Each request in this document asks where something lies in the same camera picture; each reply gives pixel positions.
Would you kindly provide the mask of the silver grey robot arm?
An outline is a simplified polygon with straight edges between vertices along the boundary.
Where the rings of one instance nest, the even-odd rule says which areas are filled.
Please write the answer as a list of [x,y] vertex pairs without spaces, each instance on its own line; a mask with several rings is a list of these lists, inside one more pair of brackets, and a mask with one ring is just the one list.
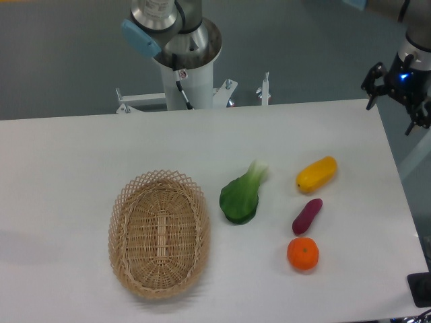
[[[388,96],[405,107],[409,129],[429,128],[430,2],[348,1],[348,5],[407,26],[391,68],[377,63],[362,82],[369,97],[366,108]],[[159,65],[169,110],[229,105],[237,84],[227,79],[219,89],[213,88],[213,62],[221,52],[222,37],[216,25],[203,17],[201,1],[132,1],[121,31],[132,48]]]

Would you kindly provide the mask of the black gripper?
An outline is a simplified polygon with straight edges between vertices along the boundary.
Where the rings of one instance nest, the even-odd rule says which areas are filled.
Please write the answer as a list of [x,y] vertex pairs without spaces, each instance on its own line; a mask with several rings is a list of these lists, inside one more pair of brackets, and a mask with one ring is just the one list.
[[[376,80],[382,77],[384,83],[376,85]],[[429,64],[413,62],[404,69],[404,61],[399,55],[395,55],[388,73],[382,62],[372,66],[361,85],[361,89],[368,95],[366,110],[373,108],[378,98],[387,94],[387,87],[389,97],[407,105],[406,110],[411,122],[405,131],[406,136],[409,136],[414,127],[430,128],[430,100],[423,102],[430,87]]]

